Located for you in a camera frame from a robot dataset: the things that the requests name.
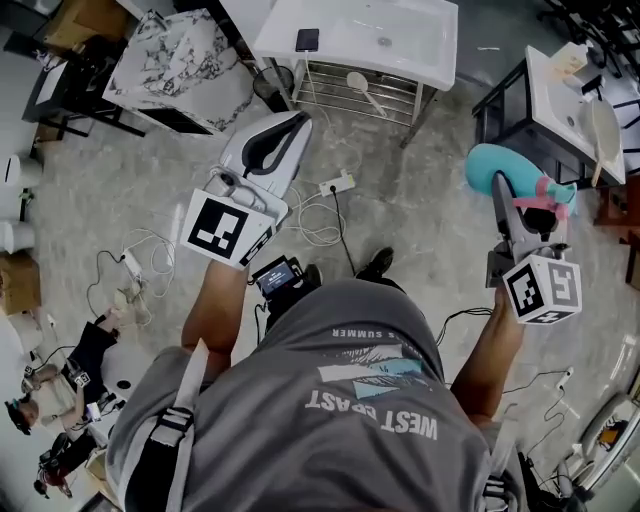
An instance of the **pink cloth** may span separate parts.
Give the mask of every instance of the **pink cloth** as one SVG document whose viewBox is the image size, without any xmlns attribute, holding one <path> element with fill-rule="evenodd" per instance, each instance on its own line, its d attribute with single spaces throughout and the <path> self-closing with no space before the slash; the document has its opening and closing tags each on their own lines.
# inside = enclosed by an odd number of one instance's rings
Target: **pink cloth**
<svg viewBox="0 0 640 512">
<path fill-rule="evenodd" d="M 569 205 L 556 203 L 547 195 L 549 184 L 553 180 L 548 176 L 542 176 L 536 183 L 536 197 L 516 197 L 513 200 L 514 206 L 518 208 L 537 208 L 539 210 L 549 210 L 556 214 L 558 220 L 569 218 Z"/>
</svg>

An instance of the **backpack strap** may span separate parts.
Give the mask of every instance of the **backpack strap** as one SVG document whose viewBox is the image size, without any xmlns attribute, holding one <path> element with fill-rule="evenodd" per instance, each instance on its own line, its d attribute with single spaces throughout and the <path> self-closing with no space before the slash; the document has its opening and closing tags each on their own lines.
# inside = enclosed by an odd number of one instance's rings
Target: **backpack strap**
<svg viewBox="0 0 640 512">
<path fill-rule="evenodd" d="M 179 512 L 189 471 L 195 402 L 207 369 L 202 340 L 193 351 L 173 406 L 138 428 L 122 468 L 118 500 L 126 512 Z"/>
</svg>

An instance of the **white ladle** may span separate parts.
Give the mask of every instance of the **white ladle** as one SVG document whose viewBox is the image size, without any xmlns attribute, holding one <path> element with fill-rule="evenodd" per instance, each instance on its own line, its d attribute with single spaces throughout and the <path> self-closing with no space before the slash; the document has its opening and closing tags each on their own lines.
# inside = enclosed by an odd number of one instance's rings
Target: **white ladle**
<svg viewBox="0 0 640 512">
<path fill-rule="evenodd" d="M 615 165 L 620 154 L 620 125 L 613 107 L 607 100 L 594 98 L 584 106 L 586 110 L 586 135 L 595 148 L 596 168 L 591 178 L 595 187 L 600 178 L 604 162 Z"/>
<path fill-rule="evenodd" d="M 373 96 L 371 96 L 371 94 L 367 92 L 367 89 L 369 89 L 369 82 L 367 82 L 366 77 L 362 73 L 358 73 L 357 71 L 352 71 L 351 73 L 349 73 L 347 75 L 347 85 L 352 89 L 357 89 L 362 94 L 364 94 L 365 97 L 369 100 L 369 103 L 373 105 L 378 113 L 382 117 L 387 117 L 387 113 L 380 106 L 380 103 L 374 100 Z"/>
</svg>

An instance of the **person sitting on floor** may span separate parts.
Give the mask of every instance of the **person sitting on floor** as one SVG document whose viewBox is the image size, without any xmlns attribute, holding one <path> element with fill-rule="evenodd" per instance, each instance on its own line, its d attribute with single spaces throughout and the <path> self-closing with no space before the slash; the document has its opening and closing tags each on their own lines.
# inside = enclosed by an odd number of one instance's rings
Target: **person sitting on floor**
<svg viewBox="0 0 640 512">
<path fill-rule="evenodd" d="M 11 421 L 25 435 L 31 427 L 44 426 L 58 435 L 76 425 L 83 417 L 85 404 L 98 402 L 106 391 L 100 368 L 105 351 L 116 344 L 118 316 L 109 310 L 95 323 L 87 322 L 80 342 L 67 358 L 62 370 L 47 364 L 22 382 L 24 397 L 5 402 Z M 84 388 L 73 380 L 74 368 L 89 375 Z"/>
<path fill-rule="evenodd" d="M 69 441 L 66 434 L 61 434 L 54 441 L 52 449 L 40 456 L 38 479 L 33 483 L 33 488 L 46 499 L 49 499 L 48 486 L 57 487 L 67 498 L 72 498 L 66 477 L 88 461 L 96 448 L 98 445 L 89 432 L 85 431 L 73 442 Z"/>
</svg>

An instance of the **wire shelf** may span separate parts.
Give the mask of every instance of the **wire shelf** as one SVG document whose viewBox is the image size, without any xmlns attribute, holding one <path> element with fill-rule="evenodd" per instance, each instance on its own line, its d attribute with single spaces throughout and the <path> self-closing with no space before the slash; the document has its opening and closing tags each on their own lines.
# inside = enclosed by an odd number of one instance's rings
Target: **wire shelf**
<svg viewBox="0 0 640 512">
<path fill-rule="evenodd" d="M 347 74 L 351 71 L 362 73 L 369 84 L 368 91 L 387 113 L 381 116 L 362 92 L 347 85 Z M 383 121 L 411 127 L 415 122 L 422 102 L 422 87 L 417 82 L 405 78 L 338 64 L 309 61 L 298 80 L 292 100 L 294 103 L 317 105 L 346 112 L 353 112 Z"/>
</svg>

